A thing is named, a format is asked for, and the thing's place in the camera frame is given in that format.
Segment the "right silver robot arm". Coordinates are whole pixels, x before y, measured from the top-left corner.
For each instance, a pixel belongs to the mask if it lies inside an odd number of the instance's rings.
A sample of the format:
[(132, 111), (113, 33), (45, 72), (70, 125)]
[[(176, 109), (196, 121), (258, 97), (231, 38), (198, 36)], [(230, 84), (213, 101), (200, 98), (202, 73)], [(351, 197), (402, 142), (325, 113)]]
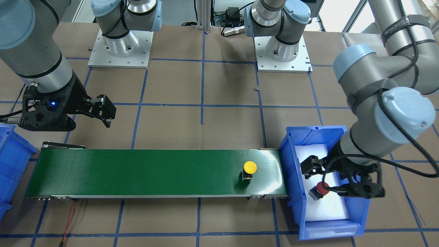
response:
[[(1, 59), (27, 85), (21, 117), (28, 131), (73, 131), (72, 114), (96, 118), (109, 128), (116, 107), (105, 94), (96, 98), (53, 40), (69, 0), (2, 0)], [(154, 32), (161, 30), (160, 0), (93, 0), (100, 33), (89, 66), (147, 68)]]

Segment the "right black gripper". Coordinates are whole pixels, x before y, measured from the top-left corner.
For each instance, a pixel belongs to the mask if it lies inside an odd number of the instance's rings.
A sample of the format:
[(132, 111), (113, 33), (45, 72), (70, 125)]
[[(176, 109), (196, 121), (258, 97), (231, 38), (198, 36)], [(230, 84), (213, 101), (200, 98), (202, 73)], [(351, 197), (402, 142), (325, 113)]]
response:
[(84, 114), (103, 122), (110, 128), (116, 117), (116, 107), (105, 94), (91, 98), (76, 74), (57, 91), (41, 93), (34, 85), (23, 95), (23, 107), (37, 101), (34, 110), (23, 109), (18, 126), (27, 131), (73, 131), (76, 127), (69, 114)]

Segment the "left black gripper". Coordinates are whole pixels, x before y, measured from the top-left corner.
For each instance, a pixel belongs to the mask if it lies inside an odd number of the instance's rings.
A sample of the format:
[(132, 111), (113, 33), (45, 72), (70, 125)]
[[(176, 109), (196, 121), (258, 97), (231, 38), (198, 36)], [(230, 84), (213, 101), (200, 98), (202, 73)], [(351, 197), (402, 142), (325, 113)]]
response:
[(351, 157), (369, 158), (362, 154), (343, 153), (338, 141), (325, 159), (311, 155), (302, 161), (301, 173), (305, 179), (309, 179), (314, 175), (323, 175), (325, 170), (328, 173), (338, 172), (340, 179), (347, 179), (348, 182), (336, 187), (322, 185), (324, 190), (335, 192), (341, 197), (383, 198), (385, 189), (382, 185), (380, 162), (372, 157), (371, 164), (360, 165), (351, 161)]

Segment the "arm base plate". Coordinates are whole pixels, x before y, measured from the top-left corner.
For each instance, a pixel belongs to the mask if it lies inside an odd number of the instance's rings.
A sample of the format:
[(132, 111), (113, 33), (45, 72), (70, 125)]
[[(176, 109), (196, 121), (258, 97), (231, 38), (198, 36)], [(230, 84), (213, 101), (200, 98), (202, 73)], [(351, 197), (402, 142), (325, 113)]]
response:
[(131, 30), (120, 39), (110, 39), (99, 30), (89, 67), (147, 69), (154, 32)]
[(303, 36), (293, 45), (280, 43), (273, 36), (254, 37), (253, 40), (260, 72), (312, 72)]

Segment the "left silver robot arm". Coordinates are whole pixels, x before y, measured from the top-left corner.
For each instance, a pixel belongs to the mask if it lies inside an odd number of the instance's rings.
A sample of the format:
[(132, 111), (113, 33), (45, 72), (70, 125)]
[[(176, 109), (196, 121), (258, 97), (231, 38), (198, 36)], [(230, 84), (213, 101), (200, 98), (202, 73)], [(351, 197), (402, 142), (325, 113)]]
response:
[[(325, 158), (309, 156), (301, 163), (306, 179), (338, 172), (348, 183), (330, 187), (324, 181), (309, 191), (314, 200), (329, 192), (342, 197), (380, 198), (381, 163), (425, 178), (438, 177), (436, 161), (416, 138), (431, 127), (436, 112), (427, 94), (438, 92), (438, 44), (416, 0), (370, 0), (388, 56), (378, 56), (366, 44), (345, 49), (333, 69), (357, 122)], [(411, 143), (432, 165), (425, 173), (383, 159)]]

